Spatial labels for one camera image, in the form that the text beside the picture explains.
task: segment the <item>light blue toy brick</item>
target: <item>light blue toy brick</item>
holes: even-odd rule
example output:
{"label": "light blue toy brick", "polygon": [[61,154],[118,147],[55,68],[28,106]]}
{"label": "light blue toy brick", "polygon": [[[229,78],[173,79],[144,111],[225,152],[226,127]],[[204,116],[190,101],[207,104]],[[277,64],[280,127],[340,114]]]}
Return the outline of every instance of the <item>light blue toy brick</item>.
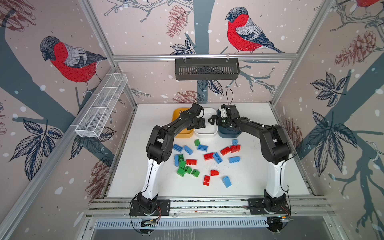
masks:
{"label": "light blue toy brick", "polygon": [[207,145],[201,145],[201,144],[199,144],[199,145],[197,146],[197,150],[207,152],[207,151],[208,151],[208,146],[207,146]]}
{"label": "light blue toy brick", "polygon": [[184,150],[185,150],[189,155],[191,155],[191,154],[193,153],[192,150],[191,150],[187,145],[184,146]]}
{"label": "light blue toy brick", "polygon": [[230,157],[229,163],[240,162],[240,157]]}
{"label": "light blue toy brick", "polygon": [[216,160],[216,162],[219,164],[221,163],[223,160],[221,159],[221,157],[218,155],[217,152],[215,152],[214,154],[214,159]]}
{"label": "light blue toy brick", "polygon": [[176,167],[179,166],[179,156],[178,155],[175,155],[175,166]]}
{"label": "light blue toy brick", "polygon": [[228,177],[228,176],[225,176],[225,177],[223,178],[223,183],[224,183],[224,185],[226,186],[226,188],[232,186],[232,183],[231,183],[231,181],[229,180],[229,177]]}
{"label": "light blue toy brick", "polygon": [[173,144],[173,149],[175,149],[178,152],[181,152],[181,150],[183,150],[183,148],[177,144]]}

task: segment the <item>mesh basket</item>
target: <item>mesh basket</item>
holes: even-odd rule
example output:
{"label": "mesh basket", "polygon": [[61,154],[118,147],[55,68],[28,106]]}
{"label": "mesh basket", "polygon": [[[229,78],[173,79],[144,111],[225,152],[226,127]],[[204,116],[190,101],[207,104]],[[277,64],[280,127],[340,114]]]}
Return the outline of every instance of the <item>mesh basket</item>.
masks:
{"label": "mesh basket", "polygon": [[127,82],[125,74],[113,73],[110,75],[75,130],[80,137],[100,136]]}
{"label": "mesh basket", "polygon": [[235,80],[240,68],[237,58],[187,58],[175,60],[177,80]]}

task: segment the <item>white wire mesh basket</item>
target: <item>white wire mesh basket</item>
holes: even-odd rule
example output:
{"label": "white wire mesh basket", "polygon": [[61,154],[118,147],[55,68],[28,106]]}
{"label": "white wire mesh basket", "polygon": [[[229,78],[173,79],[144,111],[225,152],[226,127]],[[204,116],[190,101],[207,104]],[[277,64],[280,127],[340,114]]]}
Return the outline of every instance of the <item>white wire mesh basket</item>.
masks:
{"label": "white wire mesh basket", "polygon": [[113,73],[76,128],[80,137],[99,137],[128,79],[125,74]]}

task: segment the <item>yellow bin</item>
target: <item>yellow bin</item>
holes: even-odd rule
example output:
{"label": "yellow bin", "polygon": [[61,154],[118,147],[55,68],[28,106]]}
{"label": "yellow bin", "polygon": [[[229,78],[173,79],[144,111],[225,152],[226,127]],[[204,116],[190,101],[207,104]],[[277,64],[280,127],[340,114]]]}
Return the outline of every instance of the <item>yellow bin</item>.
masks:
{"label": "yellow bin", "polygon": [[[180,112],[183,112],[188,109],[189,108],[178,108],[175,111],[173,111],[172,121],[176,120],[180,116]],[[185,128],[179,134],[177,134],[176,138],[189,138],[189,137],[192,137],[192,135],[193,135],[193,129],[187,130]]]}

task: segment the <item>white table surface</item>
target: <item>white table surface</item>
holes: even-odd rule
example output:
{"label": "white table surface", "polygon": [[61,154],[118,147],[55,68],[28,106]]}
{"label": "white table surface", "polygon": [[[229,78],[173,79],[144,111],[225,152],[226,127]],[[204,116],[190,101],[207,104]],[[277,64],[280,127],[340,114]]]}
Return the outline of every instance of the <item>white table surface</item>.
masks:
{"label": "white table surface", "polygon": [[[203,107],[218,109],[220,104],[207,103]],[[140,104],[134,117],[128,139],[124,146],[116,173],[114,175],[108,197],[133,197],[140,192],[145,181],[148,166],[145,151],[149,136],[155,125],[163,126],[171,122],[172,113],[176,108],[189,107],[191,104]],[[240,116],[265,125],[277,124],[277,121],[267,103],[236,104]],[[184,159],[197,159],[197,165],[192,169],[200,172],[198,178],[185,174],[176,174],[178,167],[174,165],[174,156],[179,154],[172,150],[171,157],[165,162],[159,181],[159,196],[161,197],[193,197],[193,196],[252,196],[263,195],[267,179],[268,162],[262,156],[260,140],[243,132],[239,135],[240,152],[228,153],[223,156],[223,162],[217,164],[214,159],[205,161],[202,152],[196,149],[191,138],[175,138],[174,143],[187,145],[193,150],[188,155],[184,150]],[[232,144],[232,139],[221,138],[218,134],[213,138],[200,138],[200,143],[208,145],[208,152],[219,152]],[[228,158],[240,156],[240,162],[230,164]],[[204,175],[210,175],[210,170],[218,170],[219,176],[211,176],[209,186],[203,185]],[[226,188],[222,178],[229,176],[232,186]],[[286,163],[284,187],[290,186],[289,194],[309,194],[301,174],[290,159]]]}

